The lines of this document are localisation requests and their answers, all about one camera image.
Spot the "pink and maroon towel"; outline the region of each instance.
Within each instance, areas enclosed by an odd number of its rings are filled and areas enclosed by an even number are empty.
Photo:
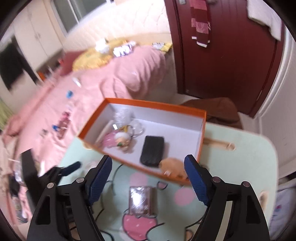
[[[210,11],[205,0],[189,0],[191,12],[192,39],[202,47],[210,42]]]

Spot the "pink blanket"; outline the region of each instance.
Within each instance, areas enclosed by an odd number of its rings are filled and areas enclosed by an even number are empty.
[[[4,140],[18,134],[16,158],[32,148],[35,159],[48,171],[59,164],[74,137],[104,98],[142,98],[160,83],[164,74],[165,57],[150,46],[136,47],[132,54],[114,58],[100,69],[72,72],[64,77],[57,71],[20,113],[11,118]],[[73,82],[73,77],[80,79],[81,88]],[[69,90],[74,93],[71,101],[75,107],[64,138],[58,140],[52,125],[58,123],[66,110]],[[40,136],[42,129],[48,130],[45,138]],[[31,217],[25,191],[22,187],[19,197],[23,210]]]

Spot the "orange box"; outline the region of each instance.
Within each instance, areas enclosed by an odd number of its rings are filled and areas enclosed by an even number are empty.
[[[115,112],[129,109],[132,117],[144,127],[144,133],[133,138],[131,150],[126,153],[117,147],[97,145],[98,136],[114,118]],[[206,111],[196,108],[141,100],[106,98],[87,121],[79,138],[88,146],[112,159],[139,171],[156,177],[190,184],[188,180],[172,178],[161,173],[159,168],[147,167],[140,163],[145,136],[162,136],[165,139],[163,158],[174,157],[181,161],[188,154],[199,161],[205,132]]]

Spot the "headboard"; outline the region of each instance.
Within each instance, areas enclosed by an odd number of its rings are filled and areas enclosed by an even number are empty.
[[[74,28],[63,42],[65,51],[84,50],[101,38],[126,37],[137,42],[171,42],[164,0],[128,0]]]

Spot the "brown stool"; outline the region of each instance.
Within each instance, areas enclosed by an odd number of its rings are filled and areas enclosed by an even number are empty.
[[[206,110],[207,122],[243,130],[237,108],[229,98],[189,100],[182,105]]]

